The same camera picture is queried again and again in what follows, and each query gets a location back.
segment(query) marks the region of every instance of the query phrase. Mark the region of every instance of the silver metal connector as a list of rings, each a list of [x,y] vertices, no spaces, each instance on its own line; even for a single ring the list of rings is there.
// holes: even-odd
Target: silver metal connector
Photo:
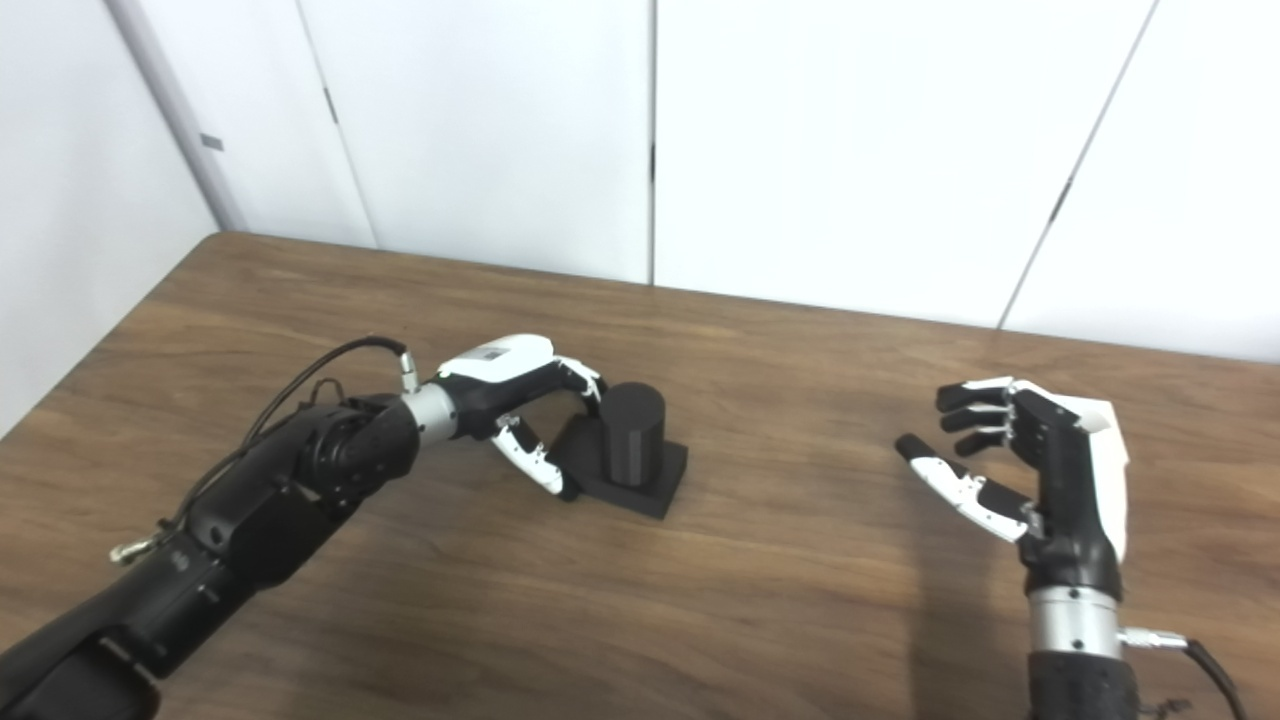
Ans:
[[[417,392],[417,365],[413,364],[413,354],[407,350],[401,355],[401,383],[404,392]]]
[[[1143,650],[1187,650],[1187,635],[1147,628],[1120,628],[1120,642]]]
[[[407,392],[401,396],[401,402],[413,414],[421,447],[449,439],[458,429],[457,407],[439,383],[426,383],[416,392]]]
[[[111,560],[113,565],[119,565],[120,568],[128,568],[134,560],[142,557],[143,555],[151,552],[160,544],[160,538],[157,536],[151,536],[146,539],[133,541],[124,544],[118,544],[111,548],[106,556]]]
[[[1027,521],[1027,534],[1036,539],[1044,539],[1044,516],[1036,511],[1036,502],[1028,500],[1021,507],[1023,519]]]

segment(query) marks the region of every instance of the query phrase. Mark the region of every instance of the robot finger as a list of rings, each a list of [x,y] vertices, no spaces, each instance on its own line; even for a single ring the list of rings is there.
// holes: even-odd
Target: robot finger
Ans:
[[[969,428],[979,428],[984,432],[995,432],[988,430],[988,428],[1002,430],[1006,423],[1009,423],[1009,407],[979,402],[955,413],[947,413],[942,416],[940,424],[943,430],[954,433],[956,430],[968,430]]]
[[[1032,501],[995,480],[972,474],[964,465],[938,456],[913,434],[893,443],[911,470],[961,515],[996,537],[1014,542],[1027,533]]]
[[[1011,377],[969,380],[938,388],[934,406],[940,413],[951,413],[966,405],[1005,405],[1005,389],[1014,382]]]
[[[1005,428],[978,428],[978,432],[970,433],[956,441],[956,455],[960,457],[969,457],[970,455],[977,455],[988,447],[1001,447],[1005,445],[1006,437]]]

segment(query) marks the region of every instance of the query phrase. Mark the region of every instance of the cable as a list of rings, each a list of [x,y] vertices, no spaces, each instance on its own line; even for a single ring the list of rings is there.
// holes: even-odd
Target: cable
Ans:
[[[356,350],[357,347],[385,347],[387,350],[394,352],[397,357],[404,355],[408,351],[408,347],[406,347],[403,342],[397,342],[394,340],[379,336],[369,336],[353,340],[351,342],[346,342],[343,345],[339,345],[338,347],[334,347],[329,352],[325,352],[315,363],[308,365],[307,369],[298,373],[298,377],[293,378],[293,382],[284,386],[284,389],[282,389],[279,393],[276,393],[274,398],[271,398],[271,402],[266,405],[266,407],[262,410],[262,414],[257,416],[257,420],[253,420],[253,425],[250,427],[248,433],[244,436],[244,439],[241,441],[241,447],[247,446],[248,442],[253,439],[262,430],[262,425],[265,425],[266,421],[271,419],[271,415],[274,415],[275,411],[280,409],[280,405],[284,405],[284,401],[288,400],[289,396],[293,395],[296,389],[302,387],[302,383],[311,379],[311,375],[319,373],[321,368],[334,361],[337,357],[346,355],[352,350]]]
[[[413,372],[412,359],[408,356],[408,347],[406,347],[404,343],[402,342],[380,336],[367,336],[339,345],[338,347],[330,350],[329,352],[325,352],[315,363],[312,363],[305,370],[298,373],[298,375],[293,378],[293,380],[291,380],[289,384],[284,386],[284,389],[282,389],[279,393],[276,393],[274,398],[271,398],[271,402],[269,402],[266,407],[262,410],[262,413],[257,416],[257,419],[253,420],[253,425],[244,436],[244,439],[241,441],[239,447],[233,450],[229,455],[227,455],[218,462],[214,462],[212,468],[206,470],[205,474],[201,475],[200,479],[191,486],[191,489],[187,491],[186,497],[183,497],[182,502],[178,503],[178,510],[174,511],[172,518],[164,518],[159,523],[156,523],[160,527],[159,532],[154,533],[148,538],[115,546],[109,555],[111,562],[115,562],[116,565],[129,565],[137,557],[141,557],[142,555],[150,552],[151,550],[164,544],[170,538],[173,538],[173,536],[182,529],[182,525],[186,521],[187,515],[191,512],[192,505],[196,503],[196,500],[209,488],[209,486],[214,484],[218,480],[218,478],[223,475],[223,473],[233,468],[236,462],[238,462],[242,457],[244,457],[244,455],[248,454],[250,450],[253,448],[253,446],[256,446],[264,438],[270,436],[273,432],[275,432],[276,428],[287,423],[288,419],[293,416],[293,414],[291,413],[288,416],[282,418],[274,425],[264,430],[262,427],[266,425],[266,421],[271,419],[271,415],[274,415],[275,411],[280,409],[280,405],[284,405],[284,401],[288,400],[294,391],[302,387],[302,383],[307,382],[311,378],[311,375],[320,372],[321,368],[332,363],[334,359],[346,355],[347,352],[351,352],[357,347],[385,347],[387,350],[390,350],[401,360],[401,370],[403,377],[406,378],[404,382],[416,383],[417,375]],[[320,388],[323,388],[325,384],[329,383],[334,386],[334,389],[338,393],[339,402],[346,401],[346,393],[342,389],[342,383],[339,383],[333,378],[324,378],[323,380],[317,382],[316,386],[311,389],[312,405],[315,405],[316,396],[319,395]]]
[[[1187,648],[1183,650],[1188,657],[1196,661],[1208,674],[1217,689],[1222,691],[1222,696],[1226,698],[1226,703],[1231,706],[1231,716],[1235,720],[1248,720],[1248,715],[1244,712],[1244,703],[1240,702],[1240,694],[1235,691],[1235,683],[1231,682],[1231,676],[1226,674],[1226,670],[1213,660],[1213,656],[1204,650],[1204,646],[1199,641],[1188,639]]]
[[[340,382],[333,378],[321,378],[320,380],[316,382],[316,384],[311,386],[311,398],[307,400],[307,405],[316,404],[316,401],[320,398],[320,388],[323,388],[326,384],[332,384],[333,391],[338,395],[338,405],[347,402],[347,392],[342,389]]]

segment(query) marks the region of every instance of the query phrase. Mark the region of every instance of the wooden table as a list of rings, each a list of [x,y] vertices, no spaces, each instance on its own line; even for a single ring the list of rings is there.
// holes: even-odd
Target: wooden table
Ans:
[[[892,450],[938,384],[1110,398],[1133,456],[1123,619],[1202,638],[1280,715],[1280,368],[247,234],[205,241],[0,442],[0,646],[97,591],[324,350],[420,365],[513,332],[667,397],[666,521],[562,503],[488,443],[422,455],[165,685],[183,719],[1020,719],[1014,550]],[[396,388],[381,354],[334,366]],[[530,420],[550,436],[568,397]],[[1030,488],[991,457],[974,465]],[[1226,717],[1190,661],[1144,697]]]

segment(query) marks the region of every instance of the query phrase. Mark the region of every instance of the cable connector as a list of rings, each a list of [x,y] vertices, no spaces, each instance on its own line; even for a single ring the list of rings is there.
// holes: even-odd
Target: cable connector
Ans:
[[[113,547],[111,552],[106,553],[106,556],[108,559],[111,560],[113,565],[119,565],[120,568],[128,568],[129,565],[133,564],[134,560],[151,552],[159,544],[160,544],[160,536],[155,534],[146,539],[118,544]]]
[[[1147,628],[1120,628],[1120,642],[1142,650],[1187,650],[1187,635]]]
[[[410,395],[417,392],[421,384],[417,382],[417,365],[413,364],[413,354],[408,350],[401,354],[401,384]]]

